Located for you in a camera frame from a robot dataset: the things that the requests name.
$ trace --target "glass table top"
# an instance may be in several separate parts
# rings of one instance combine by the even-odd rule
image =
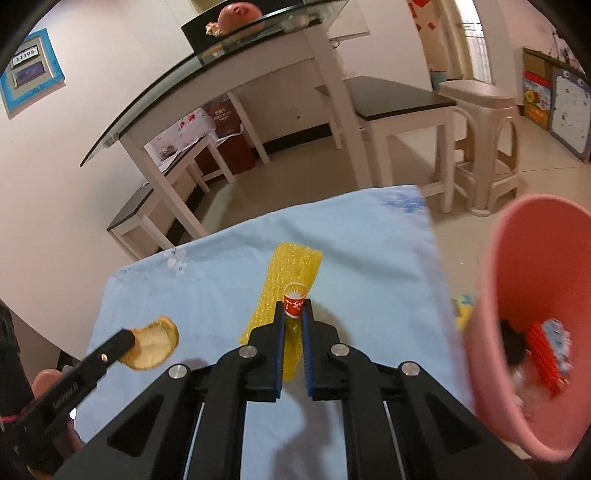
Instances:
[[[207,70],[208,67],[223,61],[234,53],[276,35],[295,32],[319,24],[323,24],[325,30],[328,30],[347,4],[347,1],[317,0],[278,10],[264,15],[226,36],[220,37],[219,41],[207,50],[188,56],[164,73],[127,106],[96,141],[80,166],[84,165],[100,150],[116,143],[121,135],[137,119],[142,117],[144,112],[155,106],[159,101],[164,100],[167,93],[193,80],[200,73]]]

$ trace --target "beige plastic stool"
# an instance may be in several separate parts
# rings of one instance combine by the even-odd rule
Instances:
[[[456,190],[468,199],[474,215],[488,216],[495,202],[519,186],[519,112],[515,98],[498,87],[477,80],[453,80],[440,84],[440,93],[457,102],[455,108],[467,119],[467,136],[456,142],[464,160],[456,164]],[[509,122],[511,155],[498,150],[499,136]]]

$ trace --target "pink plastic bucket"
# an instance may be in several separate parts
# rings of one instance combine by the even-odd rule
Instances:
[[[591,214],[552,195],[524,196],[501,214],[465,330],[480,420],[531,456],[566,460],[591,422]],[[499,319],[516,330],[549,318],[572,334],[570,385],[527,421],[515,402]]]

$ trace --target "glass table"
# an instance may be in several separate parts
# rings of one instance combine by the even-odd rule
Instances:
[[[145,89],[113,121],[81,166],[103,148],[120,141],[154,193],[185,230],[193,238],[206,236],[201,223],[158,170],[144,145],[195,108],[227,93],[261,159],[268,162],[262,142],[233,90],[266,74],[311,60],[333,99],[334,116],[342,127],[357,185],[371,187],[355,111],[326,35],[347,1],[318,0],[281,9],[189,56]],[[313,89],[310,94],[318,95]]]
[[[322,24],[326,31],[347,1],[319,0],[278,10],[244,25],[229,35],[220,37],[219,41],[207,50],[188,56],[160,76],[121,112],[86,154],[80,166],[102,149],[116,143],[138,118],[156,103],[164,101],[173,89],[193,80],[196,75],[212,64],[277,35],[318,24]]]

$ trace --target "red and white paper cup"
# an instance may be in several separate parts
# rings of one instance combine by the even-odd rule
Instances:
[[[308,287],[303,283],[292,282],[283,291],[283,305],[285,314],[293,319],[301,315],[301,308],[308,294]]]

